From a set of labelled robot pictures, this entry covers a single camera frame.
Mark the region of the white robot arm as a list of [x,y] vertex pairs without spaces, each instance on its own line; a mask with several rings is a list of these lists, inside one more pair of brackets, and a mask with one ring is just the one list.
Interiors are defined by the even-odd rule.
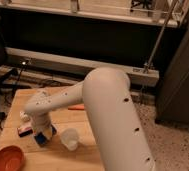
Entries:
[[59,93],[32,96],[25,112],[42,128],[42,116],[75,104],[85,106],[105,171],[157,171],[130,95],[130,78],[119,69],[102,67]]

